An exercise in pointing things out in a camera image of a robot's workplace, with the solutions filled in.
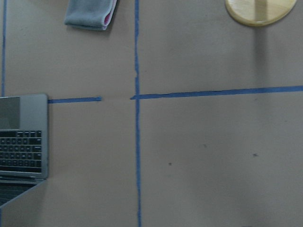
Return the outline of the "grey laptop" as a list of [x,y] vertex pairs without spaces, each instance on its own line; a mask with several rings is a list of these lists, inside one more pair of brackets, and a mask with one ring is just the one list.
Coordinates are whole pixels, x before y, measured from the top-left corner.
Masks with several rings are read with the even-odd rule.
[[1,97],[1,206],[47,179],[48,157],[47,95]]

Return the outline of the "wooden mug tree stand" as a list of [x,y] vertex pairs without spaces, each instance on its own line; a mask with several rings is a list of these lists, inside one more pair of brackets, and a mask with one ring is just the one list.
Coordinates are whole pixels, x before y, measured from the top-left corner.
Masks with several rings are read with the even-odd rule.
[[267,26],[285,17],[297,0],[226,0],[229,15],[246,26]]

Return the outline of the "grey folded cloth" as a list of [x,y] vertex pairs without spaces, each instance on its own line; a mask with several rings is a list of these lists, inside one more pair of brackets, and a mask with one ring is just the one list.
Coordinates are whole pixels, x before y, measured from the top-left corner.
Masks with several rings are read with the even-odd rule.
[[70,0],[64,24],[87,30],[107,29],[116,7],[115,0]]

